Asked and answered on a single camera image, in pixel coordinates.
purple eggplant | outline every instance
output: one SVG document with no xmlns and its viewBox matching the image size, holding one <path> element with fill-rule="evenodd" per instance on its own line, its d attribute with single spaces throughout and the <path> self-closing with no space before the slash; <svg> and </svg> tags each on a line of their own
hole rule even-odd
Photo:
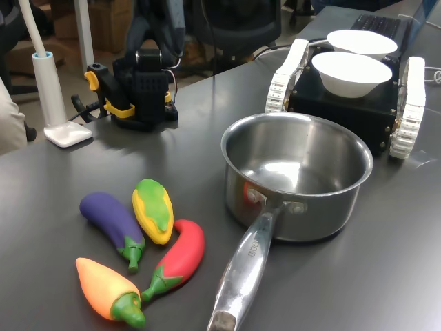
<svg viewBox="0 0 441 331">
<path fill-rule="evenodd" d="M 138 222 L 124 205 L 104 192 L 91 193 L 80 202 L 81 214 L 109 236 L 119 254 L 129 260 L 129 271 L 138 271 L 145 239 Z"/>
</svg>

lamp base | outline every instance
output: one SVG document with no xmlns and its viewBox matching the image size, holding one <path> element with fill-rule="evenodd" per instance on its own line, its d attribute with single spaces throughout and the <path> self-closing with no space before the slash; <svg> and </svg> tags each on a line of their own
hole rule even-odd
<svg viewBox="0 0 441 331">
<path fill-rule="evenodd" d="M 75 122 L 66 122 L 59 126 L 45 126 L 44 135 L 55 145 L 66 148 L 92 136 L 92 131 Z"/>
</svg>

plastic toy vegetable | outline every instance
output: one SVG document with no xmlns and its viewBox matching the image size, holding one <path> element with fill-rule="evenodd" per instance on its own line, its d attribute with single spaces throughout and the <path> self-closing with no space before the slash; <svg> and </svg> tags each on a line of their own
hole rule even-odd
<svg viewBox="0 0 441 331">
<path fill-rule="evenodd" d="M 129 260 L 129 271 L 138 271 L 145 239 L 127 208 L 112 195 L 95 192 L 81 200 L 80 212 L 110 237 L 119 254 Z"/>
<path fill-rule="evenodd" d="M 201 227 L 186 219 L 174 222 L 174 227 L 180 232 L 179 238 L 156 266 L 150 287 L 141 293 L 143 301 L 185 283 L 201 262 L 205 249 Z"/>
<path fill-rule="evenodd" d="M 165 245 L 172 235 L 173 208 L 165 188 L 144 179 L 133 191 L 133 209 L 139 224 L 154 243 Z"/>
<path fill-rule="evenodd" d="M 76 259 L 76 268 L 85 298 L 102 317 L 125 321 L 135 328 L 145 325 L 139 291 L 132 282 L 118 272 L 83 257 Z"/>
</svg>

yellow clamp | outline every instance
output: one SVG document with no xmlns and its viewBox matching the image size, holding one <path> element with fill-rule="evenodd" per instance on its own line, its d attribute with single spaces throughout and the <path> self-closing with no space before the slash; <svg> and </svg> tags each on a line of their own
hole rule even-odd
<svg viewBox="0 0 441 331">
<path fill-rule="evenodd" d="M 172 100 L 172 95 L 170 94 L 170 92 L 167 91 L 167 93 L 165 93 L 165 103 L 170 102 Z"/>
<path fill-rule="evenodd" d="M 89 81 L 89 89 L 91 91 L 96 91 L 99 89 L 99 82 L 98 78 L 96 77 L 95 73 L 92 71 L 87 71 L 84 74 L 84 77 Z"/>
<path fill-rule="evenodd" d="M 112 104 L 106 99 L 104 109 L 106 109 L 108 112 L 112 113 L 113 115 L 119 117 L 120 119 L 126 119 L 128 117 L 135 115 L 135 106 L 130 104 L 130 108 L 126 110 L 119 110 L 118 108 L 115 108 L 112 106 Z"/>
</svg>

toy red pepper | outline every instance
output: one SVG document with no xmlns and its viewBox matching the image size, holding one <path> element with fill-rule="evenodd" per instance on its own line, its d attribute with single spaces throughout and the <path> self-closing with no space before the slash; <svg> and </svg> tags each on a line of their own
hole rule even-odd
<svg viewBox="0 0 441 331">
<path fill-rule="evenodd" d="M 174 227 L 180 233 L 179 238 L 156 266 L 150 287 L 141 293 L 142 301 L 185 283 L 201 262 L 205 249 L 201 227 L 186 219 L 174 222 Z"/>
</svg>

